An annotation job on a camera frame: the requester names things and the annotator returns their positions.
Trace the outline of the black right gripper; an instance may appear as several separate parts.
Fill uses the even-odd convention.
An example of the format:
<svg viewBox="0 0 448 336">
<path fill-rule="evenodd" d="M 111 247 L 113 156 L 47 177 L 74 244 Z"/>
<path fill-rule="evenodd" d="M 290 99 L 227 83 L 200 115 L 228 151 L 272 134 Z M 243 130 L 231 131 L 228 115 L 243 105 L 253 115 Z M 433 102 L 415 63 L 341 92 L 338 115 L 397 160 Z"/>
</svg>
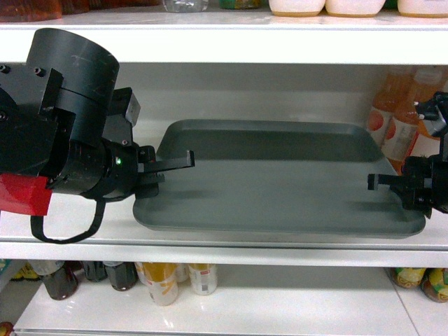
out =
<svg viewBox="0 0 448 336">
<path fill-rule="evenodd" d="M 402 166 L 402 176 L 369 174 L 367 189 L 377 190 L 379 186 L 399 189 L 404 209 L 420 211 L 427 217 L 434 209 L 446 214 L 447 93 L 438 91 L 428 101 L 417 102 L 415 109 L 426 131 L 440 140 L 439 153 L 429 157 L 408 157 Z"/>
</svg>

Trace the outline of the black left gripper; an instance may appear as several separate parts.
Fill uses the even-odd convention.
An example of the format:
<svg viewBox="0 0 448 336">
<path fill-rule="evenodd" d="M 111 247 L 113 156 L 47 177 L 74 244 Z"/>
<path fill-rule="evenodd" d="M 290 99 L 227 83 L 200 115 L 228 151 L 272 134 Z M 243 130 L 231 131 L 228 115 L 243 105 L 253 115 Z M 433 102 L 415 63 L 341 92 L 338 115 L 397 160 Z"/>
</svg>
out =
<svg viewBox="0 0 448 336">
<path fill-rule="evenodd" d="M 167 172 L 195 166 L 195 154 L 155 160 L 152 146 L 134 143 L 140 105 L 131 88 L 114 90 L 107 110 L 88 104 L 84 112 L 61 111 L 48 162 L 48 187 L 56 193 L 117 202 L 130 195 L 155 197 Z"/>
</svg>

